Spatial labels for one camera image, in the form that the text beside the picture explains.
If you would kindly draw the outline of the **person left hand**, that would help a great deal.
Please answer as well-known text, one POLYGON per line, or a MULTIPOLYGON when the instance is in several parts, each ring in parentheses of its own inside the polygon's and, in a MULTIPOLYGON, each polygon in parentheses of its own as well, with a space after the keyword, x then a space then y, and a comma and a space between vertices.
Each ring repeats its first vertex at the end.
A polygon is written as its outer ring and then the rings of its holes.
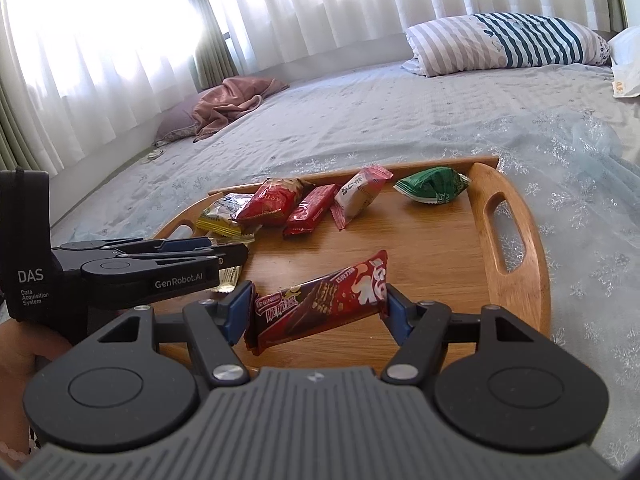
POLYGON ((1 324, 1 459, 12 468, 29 453, 29 422, 23 394, 36 372, 36 359, 54 361, 72 346, 46 328, 10 318, 1 324))

